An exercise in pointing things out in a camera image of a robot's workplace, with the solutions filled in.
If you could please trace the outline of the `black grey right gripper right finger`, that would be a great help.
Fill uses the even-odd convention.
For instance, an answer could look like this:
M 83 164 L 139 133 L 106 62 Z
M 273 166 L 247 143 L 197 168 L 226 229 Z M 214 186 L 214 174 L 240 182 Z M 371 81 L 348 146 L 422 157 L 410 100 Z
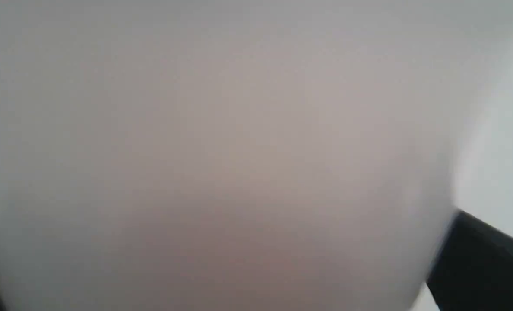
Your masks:
M 440 311 L 513 311 L 513 238 L 458 211 L 426 283 Z

